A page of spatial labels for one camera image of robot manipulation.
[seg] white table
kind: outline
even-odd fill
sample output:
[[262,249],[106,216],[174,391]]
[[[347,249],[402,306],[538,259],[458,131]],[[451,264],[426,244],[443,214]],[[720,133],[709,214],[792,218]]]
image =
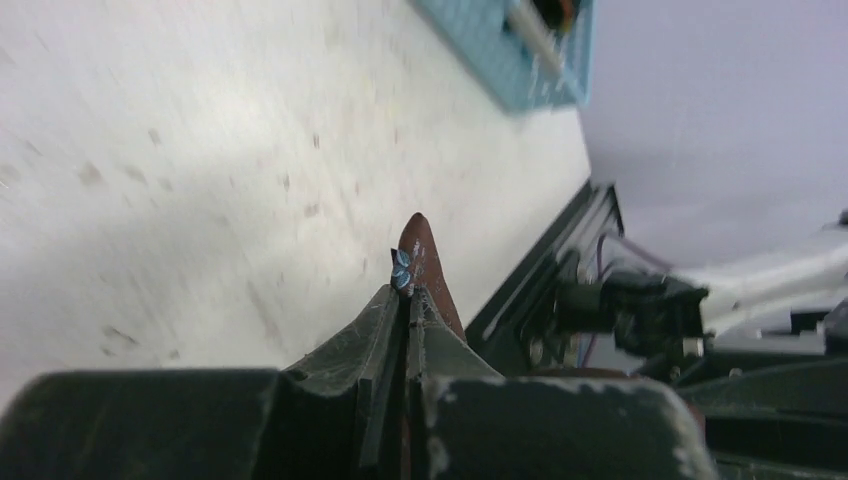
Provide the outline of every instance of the white table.
[[577,114],[504,117],[404,0],[12,0],[0,388],[284,367],[427,215],[467,323],[589,176]]

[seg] light blue plastic bin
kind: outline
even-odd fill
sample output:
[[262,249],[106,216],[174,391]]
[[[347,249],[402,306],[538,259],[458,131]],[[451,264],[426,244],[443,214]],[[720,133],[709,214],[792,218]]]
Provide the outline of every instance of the light blue plastic bin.
[[583,106],[592,78],[593,0],[583,0],[571,31],[552,39],[563,61],[559,77],[540,67],[515,33],[503,30],[518,0],[415,0],[440,34],[510,113],[544,107]]

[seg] gray wall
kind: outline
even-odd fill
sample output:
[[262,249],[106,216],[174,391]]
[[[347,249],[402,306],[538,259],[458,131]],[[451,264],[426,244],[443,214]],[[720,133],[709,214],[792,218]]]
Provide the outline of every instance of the gray wall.
[[601,1],[583,125],[628,235],[724,260],[848,207],[848,1]]

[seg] blue object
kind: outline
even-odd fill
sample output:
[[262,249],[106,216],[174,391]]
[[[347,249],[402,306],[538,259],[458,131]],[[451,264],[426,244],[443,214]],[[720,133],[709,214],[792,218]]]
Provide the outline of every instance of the blue object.
[[586,105],[590,96],[594,1],[583,0],[571,30],[551,37],[562,59],[558,78],[540,68],[538,54],[504,23],[518,0],[415,0],[439,33],[512,113]]

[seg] basket handle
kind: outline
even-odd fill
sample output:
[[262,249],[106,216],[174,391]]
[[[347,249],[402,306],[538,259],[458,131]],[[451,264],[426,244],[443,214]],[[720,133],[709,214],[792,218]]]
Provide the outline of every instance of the basket handle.
[[537,55],[548,73],[559,78],[563,72],[563,59],[554,49],[551,34],[542,23],[542,17],[531,0],[509,0],[506,20],[518,34],[530,53]]

